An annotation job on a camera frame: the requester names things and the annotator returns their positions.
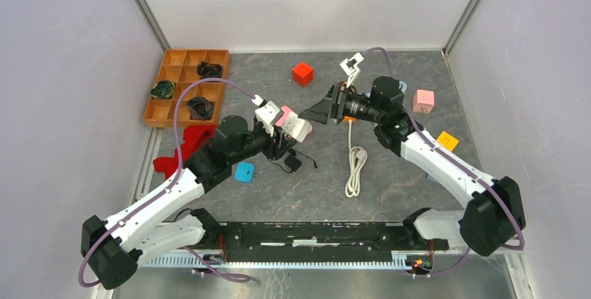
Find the pink triangular power strip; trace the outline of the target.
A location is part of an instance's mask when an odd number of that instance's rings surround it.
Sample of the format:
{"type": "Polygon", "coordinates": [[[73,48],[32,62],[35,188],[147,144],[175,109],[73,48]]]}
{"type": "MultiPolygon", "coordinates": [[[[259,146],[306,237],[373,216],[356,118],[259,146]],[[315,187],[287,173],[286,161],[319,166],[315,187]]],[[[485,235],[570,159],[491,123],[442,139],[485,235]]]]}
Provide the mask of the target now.
{"type": "Polygon", "coordinates": [[[313,131],[311,123],[300,118],[292,109],[287,106],[281,107],[281,114],[275,122],[275,126],[281,128],[288,136],[303,143],[305,138],[313,131]]]}

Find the red cube socket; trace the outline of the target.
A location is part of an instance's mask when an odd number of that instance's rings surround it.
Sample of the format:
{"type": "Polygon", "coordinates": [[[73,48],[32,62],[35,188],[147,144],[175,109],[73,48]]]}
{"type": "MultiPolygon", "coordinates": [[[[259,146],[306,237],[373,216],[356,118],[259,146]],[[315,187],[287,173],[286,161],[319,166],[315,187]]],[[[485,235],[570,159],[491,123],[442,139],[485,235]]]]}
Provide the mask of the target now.
{"type": "Polygon", "coordinates": [[[300,85],[306,87],[314,79],[314,69],[305,62],[300,62],[292,69],[292,80],[300,85]]]}

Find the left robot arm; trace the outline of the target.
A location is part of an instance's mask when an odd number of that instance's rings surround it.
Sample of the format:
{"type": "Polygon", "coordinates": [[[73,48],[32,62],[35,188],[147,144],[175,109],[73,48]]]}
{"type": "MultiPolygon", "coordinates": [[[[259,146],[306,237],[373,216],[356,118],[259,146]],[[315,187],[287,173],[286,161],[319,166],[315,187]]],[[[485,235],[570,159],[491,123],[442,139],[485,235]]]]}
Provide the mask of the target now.
{"type": "Polygon", "coordinates": [[[196,244],[213,247],[219,239],[218,228],[196,215],[178,224],[162,226],[161,222],[225,181],[235,164],[260,153],[279,159],[311,131],[309,121],[293,112],[272,119],[257,116],[252,129],[241,116],[226,117],[152,192],[105,220],[93,215],[83,222],[79,283],[112,290],[155,257],[196,244]]]}

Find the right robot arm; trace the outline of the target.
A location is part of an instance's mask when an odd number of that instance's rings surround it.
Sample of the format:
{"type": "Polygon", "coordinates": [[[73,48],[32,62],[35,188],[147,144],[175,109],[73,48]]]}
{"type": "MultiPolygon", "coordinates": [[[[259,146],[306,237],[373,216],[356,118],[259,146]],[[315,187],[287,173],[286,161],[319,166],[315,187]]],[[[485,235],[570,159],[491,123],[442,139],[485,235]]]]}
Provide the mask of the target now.
{"type": "Polygon", "coordinates": [[[436,141],[403,107],[399,80],[377,77],[368,94],[335,83],[318,103],[301,112],[317,123],[341,123],[346,117],[374,124],[379,143],[418,166],[440,183],[462,211],[424,210],[404,227],[402,238],[412,249],[431,239],[462,240],[472,251],[489,256],[498,248],[525,247],[525,215],[519,185],[512,178],[485,174],[436,141]]]}

